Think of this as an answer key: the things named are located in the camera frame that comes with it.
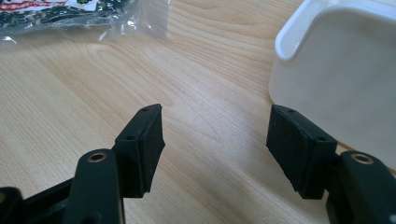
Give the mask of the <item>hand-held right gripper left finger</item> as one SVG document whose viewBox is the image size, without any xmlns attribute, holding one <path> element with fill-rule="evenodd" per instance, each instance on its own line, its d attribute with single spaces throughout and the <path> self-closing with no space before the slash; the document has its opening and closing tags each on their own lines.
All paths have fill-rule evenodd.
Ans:
<svg viewBox="0 0 396 224">
<path fill-rule="evenodd" d="M 117 157 L 123 198 L 142 198 L 150 192 L 164 147 L 162 106 L 141 108 L 120 132 L 112 148 Z"/>
</svg>

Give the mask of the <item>white plastic container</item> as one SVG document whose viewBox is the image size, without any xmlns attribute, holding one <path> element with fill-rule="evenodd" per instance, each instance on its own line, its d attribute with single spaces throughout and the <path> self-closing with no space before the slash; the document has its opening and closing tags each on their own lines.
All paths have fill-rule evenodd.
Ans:
<svg viewBox="0 0 396 224">
<path fill-rule="evenodd" d="M 396 171 L 396 0 L 304 0 L 275 48 L 273 102 Z"/>
</svg>

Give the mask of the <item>clear plastic snack bag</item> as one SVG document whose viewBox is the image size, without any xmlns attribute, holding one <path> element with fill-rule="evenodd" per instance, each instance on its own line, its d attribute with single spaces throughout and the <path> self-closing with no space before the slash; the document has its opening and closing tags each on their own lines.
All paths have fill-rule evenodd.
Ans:
<svg viewBox="0 0 396 224">
<path fill-rule="evenodd" d="M 52 35 L 103 41 L 121 35 L 165 38 L 172 0 L 0 0 L 0 49 Z"/>
</svg>

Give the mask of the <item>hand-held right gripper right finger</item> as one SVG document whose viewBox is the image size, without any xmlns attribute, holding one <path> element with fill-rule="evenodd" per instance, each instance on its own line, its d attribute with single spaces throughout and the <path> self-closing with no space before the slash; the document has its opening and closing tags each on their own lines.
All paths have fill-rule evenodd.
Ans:
<svg viewBox="0 0 396 224">
<path fill-rule="evenodd" d="M 272 105 L 266 146 L 303 199 L 319 200 L 337 141 L 298 111 Z"/>
</svg>

